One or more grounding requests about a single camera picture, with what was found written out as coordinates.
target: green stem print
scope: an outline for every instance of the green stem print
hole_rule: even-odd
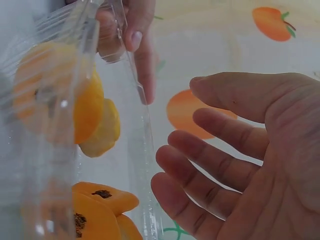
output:
[[[165,232],[176,232],[177,233],[177,237],[176,240],[180,240],[181,235],[185,234],[185,235],[190,235],[189,233],[187,233],[186,231],[184,231],[183,229],[180,228],[180,226],[176,223],[176,221],[173,221],[174,226],[175,227],[167,227],[163,229],[163,233]]]
[[[296,33],[295,33],[295,31],[297,31],[296,28],[295,28],[294,26],[292,26],[292,24],[290,24],[289,22],[286,21],[286,17],[288,17],[289,14],[290,14],[290,12],[288,12],[288,11],[285,12],[285,13],[283,13],[283,14],[281,15],[281,19],[282,19],[282,21],[284,22],[285,27],[286,27],[286,29],[288,30],[288,32],[291,34],[291,36],[292,36],[293,38],[296,38]]]
[[[161,69],[163,69],[166,65],[166,60],[162,60],[161,62],[159,62],[159,64],[156,66],[156,73],[159,73],[161,71]]]
[[[163,18],[162,18],[162,17],[160,17],[160,16],[154,16],[153,18],[154,18],[154,19],[163,20]]]

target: orange fruit print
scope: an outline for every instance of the orange fruit print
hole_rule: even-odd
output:
[[[272,7],[258,7],[252,11],[252,16],[257,28],[268,38],[285,42],[295,38],[296,28],[285,20],[289,12],[281,13]]]
[[[237,115],[231,111],[206,105],[196,98],[190,89],[177,93],[169,100],[166,106],[166,114],[169,122],[175,129],[186,131],[203,140],[213,139],[214,136],[203,130],[193,121],[194,112],[201,108],[215,109],[216,111],[237,119]]]

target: papaya slice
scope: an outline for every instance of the papaya slice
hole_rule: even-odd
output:
[[[73,185],[72,191],[106,205],[116,217],[139,205],[139,200],[134,194],[102,184],[82,181]]]
[[[101,79],[95,69],[88,78],[87,60],[76,56],[77,49],[71,45],[44,42],[26,53],[15,73],[12,106],[17,118],[51,143],[70,141],[72,133],[74,144],[86,141],[103,115]],[[78,62],[80,71],[74,72]],[[66,107],[70,94],[74,95],[73,113]]]
[[[128,216],[121,214],[116,217],[116,221],[120,228],[121,240],[143,240],[137,226]]]
[[[121,240],[116,216],[107,206],[77,192],[72,201],[77,239]]]
[[[97,158],[110,150],[120,136],[119,113],[114,102],[105,98],[102,119],[94,133],[85,142],[79,144],[84,155]]]

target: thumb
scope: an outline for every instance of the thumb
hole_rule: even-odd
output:
[[[154,19],[156,0],[129,0],[128,7],[124,43],[128,51],[135,52]]]

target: knuckle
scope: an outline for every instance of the knuckle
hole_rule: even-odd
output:
[[[213,202],[216,199],[216,196],[218,195],[220,187],[218,185],[212,187],[209,189],[209,191],[204,196],[204,206],[206,209],[210,209],[210,206],[213,204]]]
[[[202,210],[200,216],[193,223],[192,235],[195,236],[199,232],[199,229],[206,221],[208,214],[209,213],[206,210]]]
[[[199,174],[199,171],[197,169],[194,169],[194,171],[190,173],[190,175],[187,177],[185,182],[182,184],[182,187],[184,189],[188,188],[192,184],[192,182],[196,179],[198,174]]]
[[[236,148],[244,149],[246,147],[248,140],[252,135],[254,129],[255,129],[254,127],[246,128],[239,134],[236,142]]]
[[[228,171],[232,161],[235,158],[233,156],[226,156],[224,158],[222,158],[217,166],[217,178],[220,181],[223,181],[224,179],[226,179],[226,172]]]

